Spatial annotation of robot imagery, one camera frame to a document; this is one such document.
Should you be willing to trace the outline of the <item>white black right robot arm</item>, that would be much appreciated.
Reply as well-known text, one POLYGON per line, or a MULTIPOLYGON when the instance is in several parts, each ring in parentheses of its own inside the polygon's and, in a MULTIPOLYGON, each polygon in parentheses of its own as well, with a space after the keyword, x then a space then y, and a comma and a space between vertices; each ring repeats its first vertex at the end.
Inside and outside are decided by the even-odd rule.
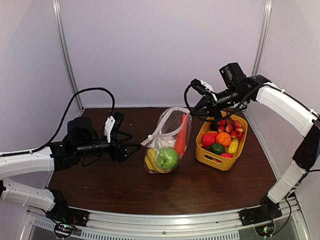
POLYGON ((224 119, 223 109, 233 107, 237 112, 244 102, 255 101, 273 110, 303 136, 288 169, 261 199, 261 206, 256 210, 258 219, 266 221, 276 212, 275 205, 290 195, 319 158, 320 116, 266 77, 246 76, 236 62, 225 65, 219 72, 227 87, 219 93, 215 93, 212 86, 202 79, 190 82, 188 87, 202 96, 194 107, 189 108, 192 116, 204 122, 217 123, 224 119))

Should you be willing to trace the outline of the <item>yellow toy bell pepper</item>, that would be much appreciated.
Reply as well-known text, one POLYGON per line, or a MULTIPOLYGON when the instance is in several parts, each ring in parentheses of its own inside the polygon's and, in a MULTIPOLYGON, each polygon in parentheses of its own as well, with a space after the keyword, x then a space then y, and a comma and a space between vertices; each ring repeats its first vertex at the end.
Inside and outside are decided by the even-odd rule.
POLYGON ((146 156, 144 158, 144 162, 147 166, 147 168, 156 173, 164 174, 165 171, 158 167, 157 161, 156 161, 156 151, 152 148, 149 148, 146 152, 146 156))

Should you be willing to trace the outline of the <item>orange toy carrot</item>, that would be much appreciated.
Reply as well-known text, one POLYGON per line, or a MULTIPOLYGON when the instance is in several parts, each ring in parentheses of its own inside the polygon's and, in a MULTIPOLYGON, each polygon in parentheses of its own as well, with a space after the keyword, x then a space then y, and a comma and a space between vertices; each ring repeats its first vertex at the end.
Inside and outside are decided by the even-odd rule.
POLYGON ((184 114, 181 122, 181 131, 176 136, 176 142, 174 145, 175 151, 178 153, 178 156, 181 158, 185 153, 186 148, 186 137, 187 137, 187 115, 184 114))

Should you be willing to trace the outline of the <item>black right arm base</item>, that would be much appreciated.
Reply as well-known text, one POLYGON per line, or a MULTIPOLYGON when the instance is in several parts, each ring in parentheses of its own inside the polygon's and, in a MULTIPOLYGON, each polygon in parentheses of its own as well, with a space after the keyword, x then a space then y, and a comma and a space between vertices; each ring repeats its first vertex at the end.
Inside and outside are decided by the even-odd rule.
POLYGON ((259 206, 244 208, 239 212, 239 217, 243 226, 271 221, 282 215, 279 203, 274 203, 267 194, 262 197, 259 206))

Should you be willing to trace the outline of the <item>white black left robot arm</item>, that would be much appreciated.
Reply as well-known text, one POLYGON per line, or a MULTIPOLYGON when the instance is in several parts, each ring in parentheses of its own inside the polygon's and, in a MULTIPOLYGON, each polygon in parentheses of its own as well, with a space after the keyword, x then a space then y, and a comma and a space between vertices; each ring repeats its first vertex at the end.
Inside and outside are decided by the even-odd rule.
POLYGON ((61 222, 72 218, 72 211, 58 190, 39 189, 12 181, 10 178, 33 172, 58 172, 81 164, 90 166, 87 158, 108 155, 112 161, 124 162, 141 146, 130 143, 132 135, 119 130, 121 113, 107 118, 104 134, 99 136, 88 117, 77 117, 67 124, 67 134, 60 142, 50 142, 38 149, 8 152, 0 155, 0 199, 27 205, 53 214, 61 222))

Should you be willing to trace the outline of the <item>white toy cauliflower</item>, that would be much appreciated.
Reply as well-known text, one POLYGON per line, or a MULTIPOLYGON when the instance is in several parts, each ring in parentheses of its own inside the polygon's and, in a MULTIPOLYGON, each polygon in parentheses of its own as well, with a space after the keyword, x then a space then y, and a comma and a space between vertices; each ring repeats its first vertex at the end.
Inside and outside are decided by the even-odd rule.
POLYGON ((176 143, 176 140, 175 139, 161 139, 160 142, 159 142, 159 145, 162 147, 162 148, 174 148, 175 147, 175 143, 176 143))

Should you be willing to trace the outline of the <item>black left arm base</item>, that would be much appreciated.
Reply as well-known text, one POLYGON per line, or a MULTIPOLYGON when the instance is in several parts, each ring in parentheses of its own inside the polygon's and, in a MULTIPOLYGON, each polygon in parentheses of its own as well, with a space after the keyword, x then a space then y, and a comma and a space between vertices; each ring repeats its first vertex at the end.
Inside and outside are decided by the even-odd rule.
POLYGON ((57 222, 67 223, 72 226, 86 227, 89 212, 65 205, 55 205, 52 210, 46 211, 46 216, 57 222))

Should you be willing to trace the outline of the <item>green toy apple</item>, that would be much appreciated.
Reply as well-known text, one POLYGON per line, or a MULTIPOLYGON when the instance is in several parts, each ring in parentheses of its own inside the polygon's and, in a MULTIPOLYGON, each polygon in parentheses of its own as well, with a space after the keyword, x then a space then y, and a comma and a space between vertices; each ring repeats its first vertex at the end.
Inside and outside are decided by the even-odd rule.
POLYGON ((172 170, 179 163, 179 154, 173 148, 161 148, 157 153, 156 162, 162 170, 172 170))

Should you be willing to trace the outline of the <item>clear zip top bag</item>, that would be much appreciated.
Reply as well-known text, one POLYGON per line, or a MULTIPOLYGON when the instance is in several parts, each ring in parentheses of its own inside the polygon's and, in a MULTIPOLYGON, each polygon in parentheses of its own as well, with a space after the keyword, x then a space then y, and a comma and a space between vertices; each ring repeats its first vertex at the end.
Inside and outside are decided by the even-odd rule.
POLYGON ((168 174, 178 167, 187 150, 191 127, 192 116, 187 108, 171 107, 160 115, 154 132, 140 143, 147 148, 147 173, 168 174))

